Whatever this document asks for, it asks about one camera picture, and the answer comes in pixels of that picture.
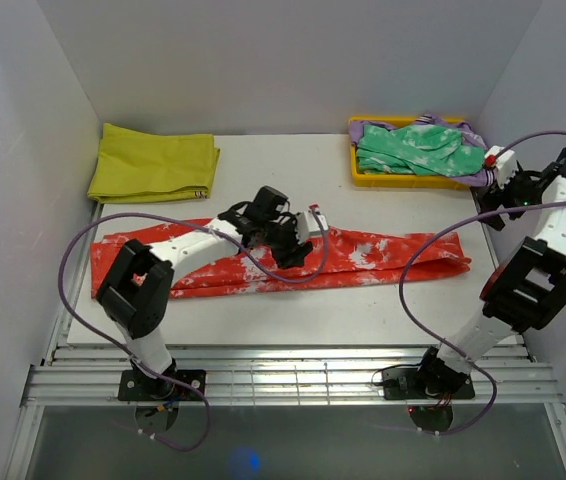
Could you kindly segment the red tie-dye trousers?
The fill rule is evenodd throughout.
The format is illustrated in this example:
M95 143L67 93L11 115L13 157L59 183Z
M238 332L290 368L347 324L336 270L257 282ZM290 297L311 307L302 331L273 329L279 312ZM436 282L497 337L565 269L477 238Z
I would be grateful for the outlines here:
M145 229L108 234L90 246L91 298L112 265L120 247L136 239L145 244L176 239L190 228L161 223ZM329 254L325 267L315 279L289 284L260 271L244 254L219 260L178 280L171 288L170 299L219 297L250 293L273 293L299 290L349 288L396 284L407 261L429 240L433 233L410 233L403 236L330 227ZM321 240L312 240L314 249L302 268L280 270L268 249L252 250L252 255L268 270L290 279L309 276L322 259ZM416 259L406 280L430 281L455 277L470 271L472 260L462 250L457 233L436 240Z

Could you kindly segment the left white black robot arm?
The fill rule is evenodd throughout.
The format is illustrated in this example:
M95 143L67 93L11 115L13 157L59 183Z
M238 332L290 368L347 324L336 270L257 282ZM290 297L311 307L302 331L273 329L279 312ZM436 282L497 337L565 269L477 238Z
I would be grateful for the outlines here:
M152 399L177 391L176 362L159 325L171 288L190 273L242 250L266 247L280 269L304 265L313 238L329 231L315 207L285 210L288 197L264 186L251 201L239 202L200 229L153 244L127 241L117 253L96 293L96 300L122 333L131 351L135 385Z

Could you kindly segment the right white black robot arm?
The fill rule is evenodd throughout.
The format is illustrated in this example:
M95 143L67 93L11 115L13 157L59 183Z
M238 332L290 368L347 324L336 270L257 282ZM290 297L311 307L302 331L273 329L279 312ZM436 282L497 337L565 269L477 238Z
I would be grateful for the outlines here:
M479 195L482 212L546 204L533 235L525 237L484 285L482 305L448 342L429 348L415 371L427 397L455 394L469 379L471 361L501 340L547 326L566 305L566 147L544 170L522 169L512 152L488 153L496 181Z

